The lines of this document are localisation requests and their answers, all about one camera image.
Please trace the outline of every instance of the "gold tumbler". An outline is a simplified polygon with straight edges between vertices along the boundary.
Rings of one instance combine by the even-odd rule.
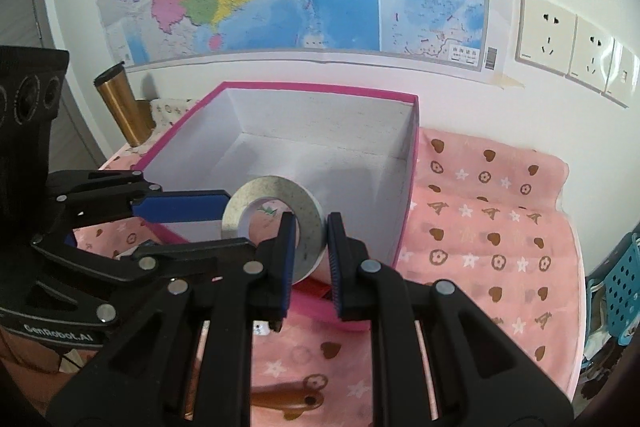
[[[94,86],[132,147],[142,145],[156,127],[146,100],[136,100],[124,70],[124,62],[100,74]]]

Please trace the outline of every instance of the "black tumbler lid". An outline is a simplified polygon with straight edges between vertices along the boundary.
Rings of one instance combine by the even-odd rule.
[[[104,73],[99,74],[94,80],[94,86],[99,87],[105,82],[109,82],[115,76],[118,76],[120,73],[124,72],[124,60],[122,62],[117,63],[115,66],[112,66]]]

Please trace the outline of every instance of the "electrical outlet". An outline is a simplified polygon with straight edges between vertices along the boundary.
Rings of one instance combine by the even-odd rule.
[[[629,107],[640,76],[640,58],[616,41],[605,96]]]
[[[603,92],[611,67],[613,44],[611,35],[578,16],[569,78]]]
[[[575,13],[547,0],[522,0],[516,58],[567,74],[574,45]]]

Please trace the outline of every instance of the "door frame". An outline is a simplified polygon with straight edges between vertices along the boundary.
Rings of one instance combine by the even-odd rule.
[[[33,13],[36,19],[36,24],[38,25],[40,41],[42,42],[43,47],[55,48],[56,45],[49,26],[49,18],[47,16],[47,6],[45,0],[33,0]],[[106,158],[100,150],[100,147],[98,146],[98,143],[96,142],[91,131],[89,131],[89,127],[84,121],[84,118],[82,117],[82,114],[78,109],[78,104],[76,104],[76,100],[74,99],[74,96],[71,93],[71,90],[69,89],[66,82],[63,82],[62,84],[62,95],[60,98],[60,104],[64,108],[66,108],[66,111],[68,112],[71,119],[71,123],[78,132],[78,135],[82,140],[85,149],[87,149],[89,155],[95,161],[96,165],[102,165],[105,162]]]

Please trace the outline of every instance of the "tape roll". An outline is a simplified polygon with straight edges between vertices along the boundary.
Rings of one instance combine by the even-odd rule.
[[[280,176],[261,176],[238,188],[222,216],[222,239],[249,237],[253,213],[271,200],[285,203],[298,220],[293,282],[302,281],[320,264],[326,246],[326,222],[320,203],[297,183]]]

